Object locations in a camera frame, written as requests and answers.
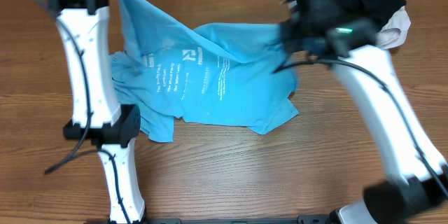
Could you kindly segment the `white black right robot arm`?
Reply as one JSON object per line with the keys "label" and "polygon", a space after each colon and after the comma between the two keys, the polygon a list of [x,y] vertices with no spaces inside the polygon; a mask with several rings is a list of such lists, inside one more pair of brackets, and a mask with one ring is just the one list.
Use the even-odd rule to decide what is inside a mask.
{"label": "white black right robot arm", "polygon": [[405,223],[447,200],[447,161],[433,145],[396,76],[387,50],[376,45],[373,21],[337,0],[283,0],[288,54],[326,65],[355,101],[379,150],[386,180],[357,202],[332,211],[328,223]]}

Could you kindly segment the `light blue printed t-shirt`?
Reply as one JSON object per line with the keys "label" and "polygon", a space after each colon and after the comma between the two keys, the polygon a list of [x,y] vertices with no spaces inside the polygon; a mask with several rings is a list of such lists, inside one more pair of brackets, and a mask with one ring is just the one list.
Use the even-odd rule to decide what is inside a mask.
{"label": "light blue printed t-shirt", "polygon": [[118,0],[125,40],[111,57],[118,100],[141,112],[141,131],[174,139],[174,121],[266,134],[294,118],[298,75],[280,70],[277,24],[209,23],[190,29],[147,0]]}

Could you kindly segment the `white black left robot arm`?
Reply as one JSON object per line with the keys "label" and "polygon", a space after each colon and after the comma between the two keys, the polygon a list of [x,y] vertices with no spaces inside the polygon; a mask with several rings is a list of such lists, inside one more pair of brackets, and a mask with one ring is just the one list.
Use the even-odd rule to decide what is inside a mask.
{"label": "white black left robot arm", "polygon": [[73,113],[64,138],[91,141],[104,168],[109,223],[147,223],[134,158],[140,110],[120,104],[109,57],[109,0],[48,0],[56,14],[69,69]]}

